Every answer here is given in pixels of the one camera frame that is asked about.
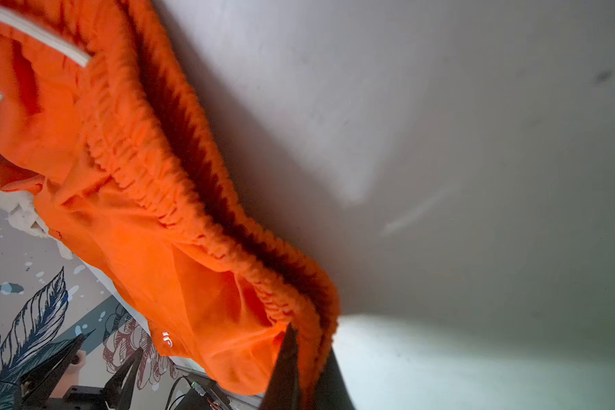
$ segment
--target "gray surface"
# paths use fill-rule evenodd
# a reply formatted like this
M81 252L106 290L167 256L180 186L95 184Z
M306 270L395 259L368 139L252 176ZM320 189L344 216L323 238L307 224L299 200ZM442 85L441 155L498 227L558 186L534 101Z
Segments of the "gray surface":
M156 4L360 409L615 408L615 0Z

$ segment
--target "blue leaf print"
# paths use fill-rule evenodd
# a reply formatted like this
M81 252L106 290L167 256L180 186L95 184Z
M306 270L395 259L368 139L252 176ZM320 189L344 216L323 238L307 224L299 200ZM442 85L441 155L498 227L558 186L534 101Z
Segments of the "blue leaf print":
M68 307L64 269L28 300L0 347L0 380L14 382L59 332Z

